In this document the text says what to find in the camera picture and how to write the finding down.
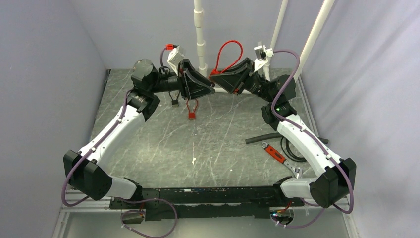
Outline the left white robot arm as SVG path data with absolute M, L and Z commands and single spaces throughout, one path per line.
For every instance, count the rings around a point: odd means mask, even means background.
M 214 85 L 183 59 L 175 71 L 156 69 L 149 59 L 134 64 L 131 80 L 133 88 L 123 98 L 122 106 L 110 123 L 87 145 L 78 151 L 69 150 L 63 157 L 66 179 L 61 191 L 63 204 L 70 185 L 87 198 L 122 199 L 129 208 L 142 202 L 142 187 L 131 179 L 109 175 L 106 165 L 129 134 L 155 112 L 160 104 L 159 92 L 179 91 L 183 99 L 192 100 L 215 93 Z

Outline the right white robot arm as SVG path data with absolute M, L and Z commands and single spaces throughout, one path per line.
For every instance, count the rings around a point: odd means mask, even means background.
M 273 200 L 284 206 L 292 198 L 312 199 L 323 208 L 337 207 L 337 202 L 350 197 L 348 210 L 354 208 L 356 164 L 331 151 L 303 122 L 289 100 L 296 96 L 292 75 L 281 75 L 270 81 L 259 75 L 254 63 L 246 58 L 226 72 L 212 74 L 211 81 L 227 92 L 239 95 L 244 90 L 268 102 L 262 116 L 277 133 L 286 138 L 303 155 L 315 178 L 288 178 L 273 192 Z

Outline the black cable lock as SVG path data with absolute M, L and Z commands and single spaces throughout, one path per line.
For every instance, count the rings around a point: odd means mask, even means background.
M 170 99 L 171 99 L 171 106 L 172 107 L 178 107 L 179 106 L 179 101 L 178 101 L 178 99 L 179 99 L 179 95 L 180 95 L 180 92 L 179 91 L 177 91 L 177 93 L 176 93 L 176 96 L 175 97 L 173 97 L 172 96 L 172 94 L 171 94 L 171 92 L 169 92 L 168 93 L 169 94 L 169 97 L 170 97 Z

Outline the red cable lock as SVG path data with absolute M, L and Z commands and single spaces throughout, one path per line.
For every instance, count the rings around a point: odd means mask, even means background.
M 196 110 L 198 106 L 199 106 L 199 101 L 197 99 L 186 101 L 186 108 L 188 110 L 188 120 L 196 119 Z
M 227 40 L 219 48 L 216 54 L 215 65 L 212 68 L 208 79 L 214 74 L 224 72 L 236 65 L 242 58 L 244 52 L 243 45 L 238 40 Z

